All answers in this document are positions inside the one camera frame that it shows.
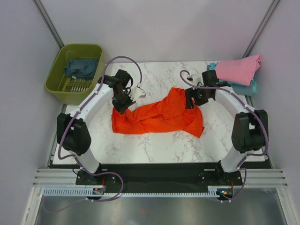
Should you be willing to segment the orange t shirt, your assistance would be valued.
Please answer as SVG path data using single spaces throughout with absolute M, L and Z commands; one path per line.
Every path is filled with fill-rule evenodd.
M 112 131 L 125 135 L 185 131 L 199 138 L 203 131 L 203 115 L 198 107 L 186 108 L 185 90 L 172 87 L 161 101 L 127 109 L 120 114 L 112 111 Z

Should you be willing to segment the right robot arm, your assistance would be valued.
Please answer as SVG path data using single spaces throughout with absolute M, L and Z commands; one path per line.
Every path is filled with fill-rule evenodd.
M 188 75 L 183 82 L 190 87 L 185 90 L 186 108 L 202 106 L 213 99 L 220 103 L 233 117 L 232 147 L 227 155 L 218 162 L 215 180 L 226 184 L 233 172 L 240 169 L 247 157 L 265 156 L 269 148 L 268 114 L 265 110 L 257 110 L 244 103 L 235 93 L 231 85 L 217 78 L 215 70 L 202 73 L 202 81 L 197 85 L 191 83 Z

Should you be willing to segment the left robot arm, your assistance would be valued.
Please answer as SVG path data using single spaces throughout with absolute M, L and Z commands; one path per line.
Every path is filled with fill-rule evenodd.
M 100 109 L 112 101 L 114 109 L 123 114 L 135 101 L 129 96 L 128 83 L 131 75 L 118 70 L 116 75 L 100 78 L 94 90 L 72 112 L 60 113 L 57 117 L 57 143 L 69 151 L 87 171 L 87 180 L 99 184 L 103 179 L 100 163 L 93 155 L 88 126 Z

